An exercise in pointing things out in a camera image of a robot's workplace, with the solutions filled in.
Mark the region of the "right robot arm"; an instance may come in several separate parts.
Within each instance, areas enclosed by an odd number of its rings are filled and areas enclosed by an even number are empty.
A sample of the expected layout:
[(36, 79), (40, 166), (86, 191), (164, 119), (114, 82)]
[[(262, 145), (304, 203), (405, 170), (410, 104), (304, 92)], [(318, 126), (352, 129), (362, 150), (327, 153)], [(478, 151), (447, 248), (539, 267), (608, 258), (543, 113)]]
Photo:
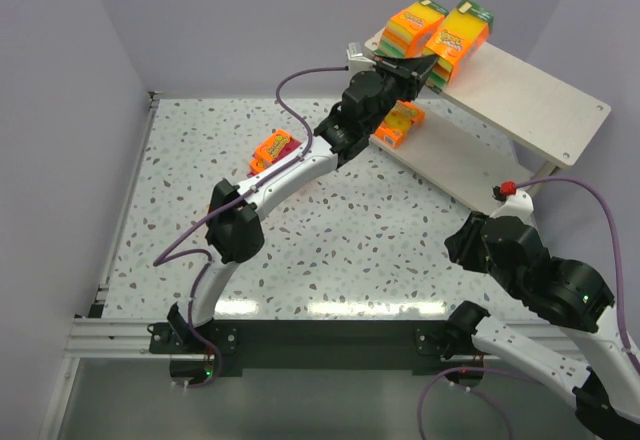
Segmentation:
[(451, 262), (491, 276), (512, 298), (579, 349), (573, 360), (462, 302), (440, 341), (443, 357), (466, 346), (495, 355), (570, 405), (600, 439), (639, 436), (639, 350), (622, 328), (621, 304), (586, 263), (549, 254), (537, 230), (514, 216), (472, 212), (445, 242)]

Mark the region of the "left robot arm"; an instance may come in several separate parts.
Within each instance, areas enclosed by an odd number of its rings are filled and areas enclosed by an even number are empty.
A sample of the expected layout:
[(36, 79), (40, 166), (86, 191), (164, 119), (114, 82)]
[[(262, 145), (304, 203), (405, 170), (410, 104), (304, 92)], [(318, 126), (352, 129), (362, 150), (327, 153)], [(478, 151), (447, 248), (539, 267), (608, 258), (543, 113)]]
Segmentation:
[(167, 320), (178, 343), (213, 346), (205, 325), (236, 269), (264, 246), (262, 222), (284, 200), (308, 183), (338, 170), (369, 144), (369, 139), (399, 101), (413, 101), (435, 67), (435, 56), (410, 59), (374, 57), (355, 73), (316, 127), (306, 129), (305, 143), (283, 160), (236, 185), (223, 179), (211, 195), (205, 226), (206, 261), (188, 295), (174, 304)]

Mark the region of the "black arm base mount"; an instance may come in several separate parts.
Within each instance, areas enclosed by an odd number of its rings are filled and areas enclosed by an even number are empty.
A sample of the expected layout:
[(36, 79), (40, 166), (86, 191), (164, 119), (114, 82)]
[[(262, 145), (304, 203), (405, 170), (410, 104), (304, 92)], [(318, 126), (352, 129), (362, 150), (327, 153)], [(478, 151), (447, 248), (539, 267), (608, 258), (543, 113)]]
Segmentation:
[(147, 326), (149, 352), (170, 358), (174, 379), (240, 377), (246, 370), (409, 371), (429, 375), (479, 351), (446, 337), (443, 320), (213, 320), (198, 332)]

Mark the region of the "Sponge Daddy multipack box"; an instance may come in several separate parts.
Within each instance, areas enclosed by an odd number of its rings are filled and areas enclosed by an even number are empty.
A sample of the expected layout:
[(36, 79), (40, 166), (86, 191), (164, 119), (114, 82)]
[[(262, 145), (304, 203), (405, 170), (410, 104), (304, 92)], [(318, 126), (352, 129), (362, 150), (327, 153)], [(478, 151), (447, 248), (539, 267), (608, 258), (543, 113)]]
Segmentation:
[(390, 58), (419, 57), (449, 11), (433, 0), (418, 0), (392, 16), (374, 53)]
[(438, 57), (427, 85), (444, 90), (489, 38), (493, 23), (492, 11), (473, 0), (461, 0), (436, 28), (423, 49), (424, 56)]

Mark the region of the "Scrub Daddy yellow sponge box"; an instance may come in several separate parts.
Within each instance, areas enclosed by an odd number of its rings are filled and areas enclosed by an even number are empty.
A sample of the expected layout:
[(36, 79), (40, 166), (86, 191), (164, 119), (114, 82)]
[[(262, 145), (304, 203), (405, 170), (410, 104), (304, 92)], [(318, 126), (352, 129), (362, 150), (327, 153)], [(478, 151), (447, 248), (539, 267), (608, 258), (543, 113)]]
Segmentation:
[(424, 123), (425, 117), (425, 111), (416, 104), (397, 101), (374, 135), (384, 144), (396, 149), (406, 140), (412, 129)]

